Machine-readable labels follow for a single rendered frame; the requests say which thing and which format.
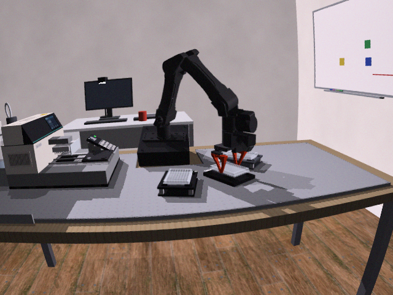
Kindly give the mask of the white well plate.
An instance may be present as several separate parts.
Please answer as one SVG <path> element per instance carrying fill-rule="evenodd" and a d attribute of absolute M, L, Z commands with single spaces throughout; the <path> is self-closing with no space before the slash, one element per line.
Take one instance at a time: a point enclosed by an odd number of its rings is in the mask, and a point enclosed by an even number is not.
<path fill-rule="evenodd" d="M 163 184 L 168 184 L 169 186 L 184 186 L 185 184 L 190 184 L 192 172 L 192 169 L 170 168 L 163 180 Z"/>
<path fill-rule="evenodd" d="M 247 152 L 246 155 L 244 156 L 244 159 L 243 159 L 243 160 L 247 160 L 247 159 L 252 160 L 252 159 L 255 159 L 255 158 L 258 156 L 257 153 L 258 153 L 258 152 Z M 233 156 L 232 156 L 232 150 L 226 152 L 224 155 L 227 155 L 228 158 L 233 158 Z M 241 154 L 240 154 L 240 153 L 237 153 L 237 159 L 239 159 L 240 156 L 241 156 Z"/>
<path fill-rule="evenodd" d="M 210 170 L 214 170 L 216 172 L 219 172 L 219 169 L 218 169 L 216 164 L 210 165 L 209 169 Z M 246 168 L 246 167 L 242 167 L 240 165 L 227 162 L 226 165 L 225 165 L 225 169 L 224 169 L 223 174 L 235 178 L 237 176 L 243 175 L 243 174 L 248 173 L 248 172 L 249 172 L 249 169 Z"/>

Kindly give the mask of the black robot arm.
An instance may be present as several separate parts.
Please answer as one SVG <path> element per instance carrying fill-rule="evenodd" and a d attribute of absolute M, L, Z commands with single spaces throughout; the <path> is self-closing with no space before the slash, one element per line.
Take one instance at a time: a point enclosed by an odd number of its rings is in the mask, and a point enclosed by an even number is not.
<path fill-rule="evenodd" d="M 254 111 L 238 109 L 238 97 L 222 84 L 205 67 L 197 56 L 197 49 L 179 53 L 163 62 L 165 83 L 161 102 L 156 110 L 154 126 L 157 132 L 145 132 L 143 142 L 184 142 L 186 132 L 171 132 L 170 122 L 176 118 L 176 98 L 183 75 L 190 74 L 206 92 L 211 104 L 222 117 L 224 146 L 241 146 L 244 152 L 252 151 L 256 143 L 257 118 Z M 237 130 L 237 132 L 235 132 Z M 249 133 L 246 133 L 249 132 Z"/>

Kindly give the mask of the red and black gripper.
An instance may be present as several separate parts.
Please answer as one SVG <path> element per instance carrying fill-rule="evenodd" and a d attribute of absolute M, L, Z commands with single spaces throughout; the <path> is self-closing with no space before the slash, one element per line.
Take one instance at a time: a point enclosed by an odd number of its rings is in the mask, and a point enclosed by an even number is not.
<path fill-rule="evenodd" d="M 227 155 L 223 155 L 223 151 L 227 152 L 227 151 L 232 150 L 233 160 L 234 160 L 234 163 L 237 165 L 241 164 L 241 161 L 243 160 L 244 156 L 247 153 L 247 152 L 244 152 L 244 150 L 241 148 L 241 146 L 235 146 L 235 147 L 224 146 L 224 132 L 233 133 L 234 131 L 222 130 L 222 143 L 214 145 L 215 150 L 211 151 L 212 158 L 214 159 L 220 173 L 224 172 L 225 164 L 226 164 L 227 157 L 228 157 Z M 237 163 L 237 153 L 241 154 L 238 163 Z M 220 168 L 218 158 L 220 158 L 222 160 L 221 168 Z"/>

